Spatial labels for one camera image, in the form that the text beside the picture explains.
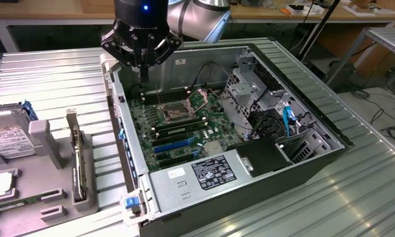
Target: ribbed metal surface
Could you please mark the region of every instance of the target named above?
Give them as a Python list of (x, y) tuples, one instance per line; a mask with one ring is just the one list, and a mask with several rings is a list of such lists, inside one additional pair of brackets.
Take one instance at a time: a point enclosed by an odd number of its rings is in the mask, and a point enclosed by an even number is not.
[[(321, 80), (281, 45), (269, 39), (223, 40), (218, 45), (235, 43), (254, 43), (262, 49), (338, 128), (344, 130), (356, 143), (356, 148), (305, 185), (193, 231), (187, 236), (395, 236), (395, 152), (362, 124), (357, 115), (340, 102), (340, 98), (332, 94)], [(203, 45), (193, 42), (187, 43), (186, 47)], [(87, 63), (81, 64), (77, 56), (82, 57), (83, 52), (93, 51), (97, 53), (95, 56), (90, 55)], [(37, 81), (43, 83), (45, 87), (34, 85), (24, 88), (30, 90), (28, 95), (37, 96), (34, 106), (41, 107), (39, 116), (57, 121), (53, 123), (53, 126), (57, 126), (57, 128), (53, 127), (57, 137), (63, 136), (67, 130), (62, 120), (65, 115), (57, 116), (51, 111), (58, 111), (67, 105), (85, 106), (85, 112), (81, 115), (85, 118), (81, 122), (83, 121), (83, 129), (94, 135), (97, 169), (98, 174), (102, 174), (98, 177), (99, 205), (106, 208), (119, 202), (125, 191), (123, 176), (111, 134), (109, 110), (102, 104), (103, 84), (95, 84), (94, 80), (99, 77), (99, 64), (94, 63), (94, 58), (99, 59), (101, 50), (89, 49), (83, 52), (77, 50), (43, 52), (43, 59), (39, 53), (28, 53), (27, 57), (19, 57), (18, 60), (14, 57), (22, 54), (6, 55), (3, 62), (16, 61), (12, 63), (18, 63), (19, 66), (7, 65), (7, 69), (14, 68), (16, 71), (15, 74), (10, 74), (11, 70), (0, 72), (2, 77), (7, 74), (7, 79), (0, 78), (0, 84), (14, 80), (10, 78), (11, 75), (20, 80), (20, 83), (27, 83), (30, 79), (28, 83)], [(34, 54), (37, 60), (50, 59), (47, 67), (32, 68), (37, 64), (28, 59)], [(59, 83), (57, 88), (49, 87), (49, 83), (54, 83), (51, 80), (62, 81), (69, 77), (74, 80), (71, 83), (63, 83), (67, 87)], [(89, 85), (82, 82), (86, 78), (91, 78)], [(81, 81), (73, 90), (71, 85), (75, 80)], [(54, 88), (57, 91), (63, 90), (55, 96), (53, 96)], [(6, 90), (0, 90), (0, 93), (0, 101), (16, 96), (7, 94)], [(134, 236), (138, 232), (135, 228), (129, 229), (125, 226), (119, 210), (118, 206), (107, 208), (95, 215), (47, 229), (38, 236), (53, 233), (69, 236)]]
[(395, 53), (395, 28), (369, 28), (366, 35)]

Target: motherboard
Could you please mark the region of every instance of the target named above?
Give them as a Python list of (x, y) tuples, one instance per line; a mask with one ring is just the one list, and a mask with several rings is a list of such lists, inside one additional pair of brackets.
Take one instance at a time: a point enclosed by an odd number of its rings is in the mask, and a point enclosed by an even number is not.
[(130, 101), (151, 172), (217, 155), (242, 142), (218, 99), (211, 90), (198, 88), (183, 100), (158, 99), (153, 105), (138, 99)]

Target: hard drive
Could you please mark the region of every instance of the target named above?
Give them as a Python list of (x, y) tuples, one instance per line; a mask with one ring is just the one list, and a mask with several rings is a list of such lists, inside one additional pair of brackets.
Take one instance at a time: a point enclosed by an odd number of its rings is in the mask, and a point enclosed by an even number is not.
[(35, 154), (39, 141), (30, 135), (30, 122), (38, 120), (31, 103), (0, 105), (0, 155), (12, 159)]

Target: metal workbench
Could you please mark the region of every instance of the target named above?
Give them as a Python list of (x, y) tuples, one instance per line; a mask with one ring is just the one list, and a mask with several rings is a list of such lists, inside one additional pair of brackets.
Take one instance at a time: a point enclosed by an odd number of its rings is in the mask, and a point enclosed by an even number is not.
[[(193, 231), (203, 236), (395, 236), (395, 147), (337, 94), (269, 39), (254, 43), (309, 99), (356, 143), (356, 148), (302, 186)], [(186, 47), (203, 46), (199, 42)], [(0, 62), (0, 104), (27, 98), (57, 138), (69, 133), (65, 108), (79, 111), (82, 129), (94, 136), (101, 212), (34, 236), (135, 236), (123, 224), (118, 202), (126, 191), (105, 101), (98, 48), (6, 54)]]
[[(333, 82), (333, 80), (336, 79), (336, 77), (337, 77), (340, 71), (344, 69), (344, 66), (348, 63), (353, 53), (356, 52), (356, 50), (358, 49), (358, 47), (361, 46), (361, 44), (366, 38), (373, 39), (373, 41), (376, 43), (381, 44), (386, 49), (389, 49), (390, 52), (393, 52), (395, 54), (395, 28), (366, 28), (366, 29), (364, 29), (364, 31), (361, 32), (360, 36), (357, 37), (357, 39), (353, 43), (350, 50), (348, 51), (345, 57), (342, 58), (342, 60), (338, 63), (338, 67), (336, 68), (336, 71), (333, 72), (330, 78), (328, 78), (328, 84), (330, 84)], [(369, 56), (370, 52), (374, 50), (376, 47), (377, 47), (377, 44), (373, 45), (365, 51), (360, 60), (364, 60)], [(390, 78), (389, 84), (393, 83), (394, 81), (395, 81), (395, 74)]]

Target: power supply label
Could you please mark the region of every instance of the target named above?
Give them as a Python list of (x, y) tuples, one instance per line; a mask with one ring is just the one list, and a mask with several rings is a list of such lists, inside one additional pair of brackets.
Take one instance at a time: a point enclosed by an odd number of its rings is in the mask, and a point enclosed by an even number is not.
[(213, 189), (238, 179), (225, 156), (193, 164), (193, 169), (203, 190)]
[(0, 132), (0, 155), (34, 150), (32, 143), (23, 129)]

